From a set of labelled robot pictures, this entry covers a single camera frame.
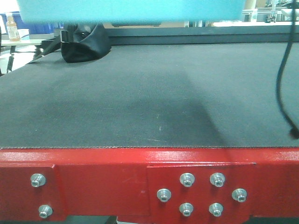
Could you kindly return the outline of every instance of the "red steel beam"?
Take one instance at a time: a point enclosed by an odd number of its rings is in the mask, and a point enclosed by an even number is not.
[[[31,186],[32,174],[46,184]],[[179,178],[195,176],[186,188]],[[224,186],[210,183],[222,173]],[[115,215],[141,224],[241,224],[254,217],[299,216],[299,148],[76,148],[0,150],[0,220],[41,220],[38,208],[49,205],[49,221],[68,215]],[[233,200],[238,188],[247,200]],[[171,199],[157,198],[169,189]],[[189,217],[182,203],[194,207]],[[214,217],[209,205],[221,203]]]

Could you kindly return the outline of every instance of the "black bag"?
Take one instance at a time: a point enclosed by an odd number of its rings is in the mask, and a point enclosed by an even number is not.
[[[111,44],[103,24],[69,25],[61,31],[61,54],[68,63],[100,59],[110,49]]]

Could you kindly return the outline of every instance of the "hex bolt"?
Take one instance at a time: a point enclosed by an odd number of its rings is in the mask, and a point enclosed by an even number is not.
[[[30,178],[32,187],[38,188],[45,185],[46,177],[42,174],[33,174]]]
[[[184,187],[189,188],[194,184],[195,177],[193,174],[184,173],[180,176],[179,181],[184,185]]]
[[[188,217],[193,212],[193,205],[190,203],[183,203],[180,205],[179,211],[183,214],[183,216]]]
[[[246,201],[247,191],[244,189],[236,189],[232,192],[232,198],[237,202],[243,203]]]
[[[209,212],[215,217],[221,216],[221,214],[223,212],[222,204],[220,204],[220,203],[211,204],[209,206]]]
[[[48,205],[41,205],[38,209],[40,218],[47,218],[53,213],[53,209]]]
[[[222,173],[214,173],[210,176],[210,182],[214,186],[221,188],[225,182],[225,175]]]
[[[168,202],[171,198],[171,191],[165,188],[160,189],[157,192],[157,198],[159,198],[161,202]]]

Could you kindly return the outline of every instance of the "black belt surface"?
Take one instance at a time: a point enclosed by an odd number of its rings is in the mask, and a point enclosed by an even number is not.
[[[0,147],[298,146],[275,100],[286,44],[113,46],[55,52],[0,77]],[[299,122],[299,44],[283,80]]]

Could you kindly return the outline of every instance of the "bottle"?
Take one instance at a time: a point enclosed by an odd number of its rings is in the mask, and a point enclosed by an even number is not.
[[[8,37],[10,41],[19,41],[20,36],[18,33],[18,28],[17,24],[14,21],[14,17],[12,13],[6,13],[6,18],[7,18],[7,32],[8,32]]]

